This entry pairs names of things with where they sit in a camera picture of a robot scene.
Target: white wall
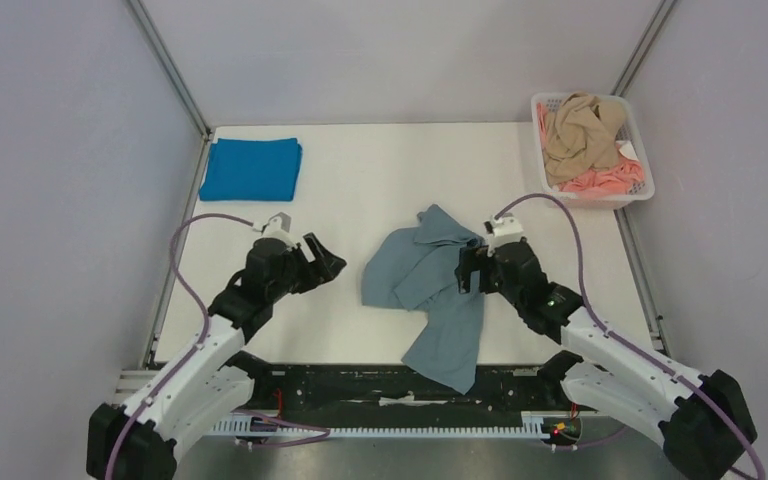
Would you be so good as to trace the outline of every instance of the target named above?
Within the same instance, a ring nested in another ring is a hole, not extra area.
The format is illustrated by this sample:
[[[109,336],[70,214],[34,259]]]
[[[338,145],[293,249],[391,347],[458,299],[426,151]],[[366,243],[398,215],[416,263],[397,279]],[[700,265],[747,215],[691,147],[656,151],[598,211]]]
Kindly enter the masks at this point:
[[[0,2],[0,480],[85,476],[199,146],[123,2]]]
[[[658,0],[145,0],[213,126],[509,121],[608,93]]]
[[[657,185],[633,221],[673,348],[741,382],[768,469],[768,2],[679,4],[628,97]]]

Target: gray floor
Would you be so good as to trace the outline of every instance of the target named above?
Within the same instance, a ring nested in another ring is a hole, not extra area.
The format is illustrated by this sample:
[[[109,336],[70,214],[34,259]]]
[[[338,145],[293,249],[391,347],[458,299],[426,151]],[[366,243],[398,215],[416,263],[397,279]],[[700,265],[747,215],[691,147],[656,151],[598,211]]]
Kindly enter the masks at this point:
[[[587,419],[585,440],[610,434],[612,420]],[[616,442],[552,454],[527,440],[334,439],[249,453],[232,439],[205,437],[176,480],[680,479],[658,447],[629,431]]]

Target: laundry basket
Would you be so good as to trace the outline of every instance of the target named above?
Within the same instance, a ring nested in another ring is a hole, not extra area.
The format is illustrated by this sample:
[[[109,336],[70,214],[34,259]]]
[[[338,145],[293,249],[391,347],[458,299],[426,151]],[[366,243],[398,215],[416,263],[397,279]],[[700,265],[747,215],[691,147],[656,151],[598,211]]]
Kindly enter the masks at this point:
[[[613,95],[598,95],[603,100],[614,100],[619,102],[626,112],[625,124],[617,133],[617,140],[629,140],[637,158],[643,166],[644,178],[640,183],[635,184],[631,191],[625,195],[609,195],[601,198],[579,198],[574,192],[561,192],[557,187],[550,187],[546,181],[546,170],[543,167],[543,148],[540,144],[540,127],[537,123],[537,104],[542,103],[550,112],[556,112],[571,93],[538,93],[531,97],[531,115],[534,119],[534,138],[537,160],[537,171],[540,172],[540,185],[543,192],[548,193],[564,202],[569,207],[580,208],[609,208],[616,210],[622,208],[635,200],[647,200],[655,194],[655,182],[652,180],[652,169],[649,168],[649,160],[646,158],[646,151],[643,149],[643,141],[640,139],[640,131],[637,129],[637,123],[634,121],[634,114],[631,106],[622,97]]]

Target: tan towel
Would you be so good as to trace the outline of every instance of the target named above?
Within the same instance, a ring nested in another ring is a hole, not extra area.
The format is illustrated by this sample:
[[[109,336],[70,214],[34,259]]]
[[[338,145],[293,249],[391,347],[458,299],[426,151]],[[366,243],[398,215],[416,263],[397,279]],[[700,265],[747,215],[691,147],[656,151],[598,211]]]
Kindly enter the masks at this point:
[[[576,92],[557,112],[546,114],[547,142],[543,165],[550,186],[581,175],[589,168],[602,171],[619,163],[614,141],[625,123],[619,102],[601,101]]]

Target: blue towel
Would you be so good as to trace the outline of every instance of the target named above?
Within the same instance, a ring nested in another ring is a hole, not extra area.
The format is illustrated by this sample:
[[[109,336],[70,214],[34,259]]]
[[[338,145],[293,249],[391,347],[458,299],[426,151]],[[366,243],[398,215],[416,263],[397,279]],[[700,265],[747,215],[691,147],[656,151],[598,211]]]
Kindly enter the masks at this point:
[[[289,202],[296,194],[302,147],[295,138],[220,139],[210,146],[199,199]]]
[[[483,239],[442,208],[417,215],[420,225],[391,233],[366,265],[361,303],[428,312],[428,325],[402,362],[424,377],[466,393],[475,383],[484,296],[458,292],[455,268],[461,247]],[[472,278],[478,285],[478,272]]]

